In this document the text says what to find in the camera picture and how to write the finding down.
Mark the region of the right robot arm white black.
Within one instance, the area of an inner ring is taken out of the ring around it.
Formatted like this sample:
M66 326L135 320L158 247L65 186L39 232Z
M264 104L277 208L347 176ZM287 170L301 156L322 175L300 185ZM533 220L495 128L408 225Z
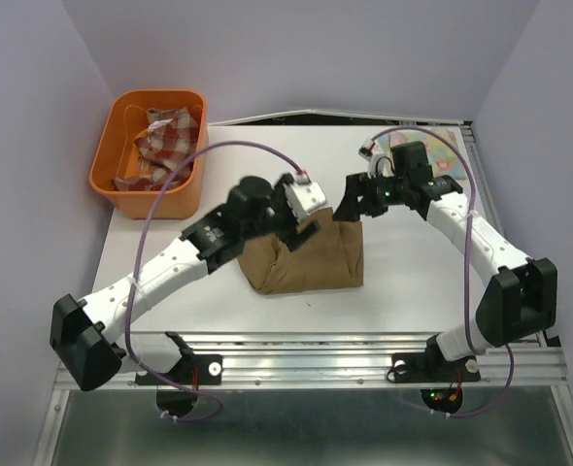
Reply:
M514 247L474 212L462 187L448 175L435 176L422 142L391 148L372 141L359 150L365 173L348 175L344 197L333 215L356 222L377 217L391 206L406 206L438 229L475 270L486 289L474 314L427 341L415 367L444 379L457 362L551 328L556 322L557 269L548 258L534 259Z

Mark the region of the orange plastic basket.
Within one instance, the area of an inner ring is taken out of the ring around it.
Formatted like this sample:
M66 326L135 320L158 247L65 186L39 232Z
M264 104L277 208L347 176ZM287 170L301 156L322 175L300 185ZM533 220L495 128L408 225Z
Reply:
M144 219L176 167L207 145L201 94L132 90L110 110L88 180L121 214Z

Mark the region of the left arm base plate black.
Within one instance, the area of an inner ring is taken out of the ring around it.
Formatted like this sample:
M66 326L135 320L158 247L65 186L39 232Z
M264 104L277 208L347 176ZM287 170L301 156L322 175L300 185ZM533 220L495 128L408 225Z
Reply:
M178 384L217 386L221 384L223 357L217 353L145 355L141 358L162 377Z

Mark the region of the khaki brown skirt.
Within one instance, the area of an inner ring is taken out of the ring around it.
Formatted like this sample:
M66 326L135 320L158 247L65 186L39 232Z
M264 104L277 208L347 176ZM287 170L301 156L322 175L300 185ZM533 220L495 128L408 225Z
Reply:
M320 231L291 251L275 235L248 241L239 267L259 294L355 288L364 285L362 223L335 221L333 211L317 211Z

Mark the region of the pastel floral skirt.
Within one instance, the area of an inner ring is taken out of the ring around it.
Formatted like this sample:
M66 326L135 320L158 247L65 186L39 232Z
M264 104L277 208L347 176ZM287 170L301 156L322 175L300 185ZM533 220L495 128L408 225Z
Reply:
M374 152L383 152L390 156L391 147L411 142L422 142L425 145L434 177L448 175L458 181L466 179L463 165L456 154L445 143L428 133L415 130L393 131L376 140Z

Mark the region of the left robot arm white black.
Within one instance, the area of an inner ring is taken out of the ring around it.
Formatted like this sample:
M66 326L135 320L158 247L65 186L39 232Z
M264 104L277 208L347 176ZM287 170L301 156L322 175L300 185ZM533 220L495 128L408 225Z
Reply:
M81 390L102 386L135 357L118 345L119 338L130 337L134 320L237 258L250 240L275 235L298 250L319 231L312 215L325 205L320 185L305 174L284 174L276 183L244 177L224 203L153 259L138 260L123 279L81 299L59 298L52 307L51 348Z

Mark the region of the white patterned garment in basket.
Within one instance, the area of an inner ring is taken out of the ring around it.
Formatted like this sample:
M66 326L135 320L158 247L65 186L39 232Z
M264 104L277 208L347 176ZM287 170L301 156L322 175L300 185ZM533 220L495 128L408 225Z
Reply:
M117 191L159 191L197 147L200 126L190 109L128 105L123 112L123 146Z

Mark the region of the aluminium right side rail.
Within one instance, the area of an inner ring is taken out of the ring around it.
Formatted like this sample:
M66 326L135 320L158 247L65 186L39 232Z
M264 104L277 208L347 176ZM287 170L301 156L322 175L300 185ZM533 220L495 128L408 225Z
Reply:
M472 126L468 122L464 122L458 128L463 143L461 150L466 161L470 163L470 171L475 182L474 189L468 185L465 187L465 190L470 191L470 193L474 195L476 212L486 218L488 222L504 236L504 227L502 226L500 216L496 210L489 189L489 183L485 174L484 165L478 153L478 146ZM486 285L482 283L480 276L473 266L470 266L468 277L470 280L468 287L470 293L470 318L474 319Z

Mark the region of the aluminium front rail frame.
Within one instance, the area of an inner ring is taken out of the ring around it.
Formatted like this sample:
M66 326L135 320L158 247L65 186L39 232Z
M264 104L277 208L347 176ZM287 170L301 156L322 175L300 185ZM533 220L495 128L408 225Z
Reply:
M424 350L427 334L408 333L186 333L198 355L222 357L220 390L390 388L386 372L398 354ZM491 349L478 357L476 385L565 385L562 349L540 337Z

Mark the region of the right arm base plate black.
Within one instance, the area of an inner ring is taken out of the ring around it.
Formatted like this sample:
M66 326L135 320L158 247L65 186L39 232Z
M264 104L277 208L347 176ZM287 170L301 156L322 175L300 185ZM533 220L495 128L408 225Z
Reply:
M398 384L476 383L481 380L475 356L457 361L429 360L424 352L398 352L391 356L386 380Z

